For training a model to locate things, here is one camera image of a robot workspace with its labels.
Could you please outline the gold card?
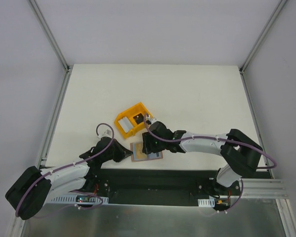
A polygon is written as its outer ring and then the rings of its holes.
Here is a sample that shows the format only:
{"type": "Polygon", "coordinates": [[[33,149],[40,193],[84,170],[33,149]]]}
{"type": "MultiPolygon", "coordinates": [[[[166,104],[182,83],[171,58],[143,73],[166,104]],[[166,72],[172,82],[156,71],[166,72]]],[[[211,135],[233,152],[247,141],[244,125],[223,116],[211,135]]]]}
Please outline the gold card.
{"type": "Polygon", "coordinates": [[[134,152],[134,160],[145,160],[147,155],[143,153],[143,144],[142,143],[135,143],[133,145],[133,152],[134,152]]]}

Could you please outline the brown leather card holder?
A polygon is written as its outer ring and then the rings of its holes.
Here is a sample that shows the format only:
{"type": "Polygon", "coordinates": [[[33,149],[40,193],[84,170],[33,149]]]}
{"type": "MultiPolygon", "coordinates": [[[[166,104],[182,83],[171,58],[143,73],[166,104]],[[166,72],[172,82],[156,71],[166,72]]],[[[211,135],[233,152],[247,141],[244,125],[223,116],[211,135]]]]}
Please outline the brown leather card holder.
{"type": "Polygon", "coordinates": [[[131,155],[132,162],[140,162],[140,161],[150,161],[157,160],[163,158],[163,153],[151,153],[145,154],[143,153],[143,142],[135,142],[130,144],[131,151],[133,154],[131,155]]]}

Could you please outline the yellow plastic bin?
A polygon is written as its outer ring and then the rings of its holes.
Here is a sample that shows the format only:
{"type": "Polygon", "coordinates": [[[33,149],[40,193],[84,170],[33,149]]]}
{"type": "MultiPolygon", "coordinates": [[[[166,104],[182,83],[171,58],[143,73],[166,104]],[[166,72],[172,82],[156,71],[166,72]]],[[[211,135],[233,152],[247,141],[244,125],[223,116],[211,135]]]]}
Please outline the yellow plastic bin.
{"type": "Polygon", "coordinates": [[[114,125],[117,128],[117,130],[119,131],[119,133],[121,134],[121,136],[123,137],[123,139],[127,139],[132,136],[135,136],[136,133],[138,133],[139,131],[144,129],[144,127],[145,127],[144,122],[142,122],[140,124],[136,124],[136,122],[133,119],[133,117],[135,115],[140,114],[140,113],[143,114],[143,116],[145,114],[152,116],[152,114],[147,110],[147,108],[143,105],[142,102],[135,104],[134,106],[130,107],[129,109],[126,109],[125,111],[123,111],[117,115],[116,119],[114,120],[114,125]],[[120,119],[122,119],[123,117],[127,117],[133,125],[133,128],[128,133],[125,133],[118,123],[118,121],[120,119]]]}

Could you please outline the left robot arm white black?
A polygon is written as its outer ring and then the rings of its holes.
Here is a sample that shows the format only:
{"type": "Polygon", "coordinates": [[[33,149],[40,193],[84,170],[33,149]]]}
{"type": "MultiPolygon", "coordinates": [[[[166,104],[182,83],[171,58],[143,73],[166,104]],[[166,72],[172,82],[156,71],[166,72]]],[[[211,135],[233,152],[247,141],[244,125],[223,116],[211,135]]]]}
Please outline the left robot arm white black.
{"type": "Polygon", "coordinates": [[[116,139],[102,137],[95,146],[70,164],[54,168],[27,168],[5,194],[15,210],[16,217],[28,220],[34,217],[50,200],[71,191],[89,192],[103,163],[119,163],[133,152],[116,139]]]}

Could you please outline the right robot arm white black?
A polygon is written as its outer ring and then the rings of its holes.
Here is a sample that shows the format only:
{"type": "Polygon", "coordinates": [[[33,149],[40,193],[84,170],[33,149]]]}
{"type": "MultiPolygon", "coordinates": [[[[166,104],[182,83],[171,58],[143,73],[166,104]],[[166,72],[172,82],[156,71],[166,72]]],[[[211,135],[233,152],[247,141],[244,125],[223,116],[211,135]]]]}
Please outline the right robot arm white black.
{"type": "Polygon", "coordinates": [[[242,177],[252,177],[258,169],[262,148],[238,129],[216,136],[201,135],[185,130],[172,132],[160,121],[150,122],[142,134],[146,155],[168,150],[172,153],[207,153],[220,156],[226,165],[220,168],[212,182],[218,195],[227,192],[230,186],[242,177]]]}

